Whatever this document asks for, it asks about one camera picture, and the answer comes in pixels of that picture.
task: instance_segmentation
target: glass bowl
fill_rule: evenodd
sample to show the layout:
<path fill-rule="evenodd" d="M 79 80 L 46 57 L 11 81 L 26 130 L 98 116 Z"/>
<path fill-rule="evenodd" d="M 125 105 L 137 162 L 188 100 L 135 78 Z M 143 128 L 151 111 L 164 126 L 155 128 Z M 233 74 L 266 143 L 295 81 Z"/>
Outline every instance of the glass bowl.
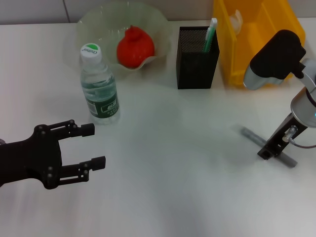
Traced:
<path fill-rule="evenodd" d="M 155 55 L 138 68 L 127 68 L 117 59 L 117 45 L 131 26 L 144 30 L 153 40 Z M 86 43 L 101 47 L 103 59 L 110 67 L 128 71 L 140 69 L 170 50 L 171 27 L 164 15 L 154 7 L 140 2 L 108 2 L 86 13 L 77 23 L 77 48 Z"/>

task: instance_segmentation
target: black mesh pen holder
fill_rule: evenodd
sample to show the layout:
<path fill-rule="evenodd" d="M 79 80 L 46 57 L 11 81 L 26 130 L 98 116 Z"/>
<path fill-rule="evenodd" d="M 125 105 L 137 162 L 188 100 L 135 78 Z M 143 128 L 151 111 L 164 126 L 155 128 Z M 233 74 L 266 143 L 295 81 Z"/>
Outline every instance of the black mesh pen holder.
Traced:
<path fill-rule="evenodd" d="M 178 89 L 209 89 L 219 56 L 216 32 L 210 49 L 203 52 L 205 27 L 180 27 L 177 53 Z"/>

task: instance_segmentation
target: cable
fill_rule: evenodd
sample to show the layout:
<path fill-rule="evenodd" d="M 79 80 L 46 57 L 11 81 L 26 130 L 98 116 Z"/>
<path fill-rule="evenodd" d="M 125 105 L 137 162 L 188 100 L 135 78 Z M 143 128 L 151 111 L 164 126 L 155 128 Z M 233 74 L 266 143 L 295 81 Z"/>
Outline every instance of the cable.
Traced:
<path fill-rule="evenodd" d="M 289 140 L 289 143 L 291 143 L 292 145 L 296 146 L 296 147 L 299 147 L 299 148 L 303 148 L 303 149 L 310 149 L 310 148 L 316 148 L 316 145 L 313 145 L 313 146 L 301 146 L 301 145 L 298 145 L 294 142 L 293 138 L 290 138 Z"/>

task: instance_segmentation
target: yellow plastic box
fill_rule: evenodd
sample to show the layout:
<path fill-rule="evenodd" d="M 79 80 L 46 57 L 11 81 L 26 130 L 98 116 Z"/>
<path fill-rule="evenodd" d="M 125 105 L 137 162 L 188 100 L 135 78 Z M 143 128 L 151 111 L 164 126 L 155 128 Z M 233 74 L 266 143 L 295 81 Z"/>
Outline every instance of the yellow plastic box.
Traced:
<path fill-rule="evenodd" d="M 236 9 L 243 18 L 237 36 L 229 19 Z M 287 0 L 214 0 L 213 17 L 218 20 L 220 62 L 228 85 L 243 85 L 250 60 L 279 30 L 291 30 L 305 43 L 305 32 Z"/>

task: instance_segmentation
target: red fruit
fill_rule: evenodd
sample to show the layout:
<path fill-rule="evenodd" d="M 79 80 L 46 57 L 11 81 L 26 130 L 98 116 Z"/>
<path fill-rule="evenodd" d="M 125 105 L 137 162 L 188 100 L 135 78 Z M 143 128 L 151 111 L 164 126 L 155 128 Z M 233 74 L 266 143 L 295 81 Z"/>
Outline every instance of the red fruit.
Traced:
<path fill-rule="evenodd" d="M 118 43 L 119 63 L 128 68 L 137 68 L 142 62 L 155 54 L 152 38 L 142 29 L 131 26 L 125 31 L 125 37 Z"/>

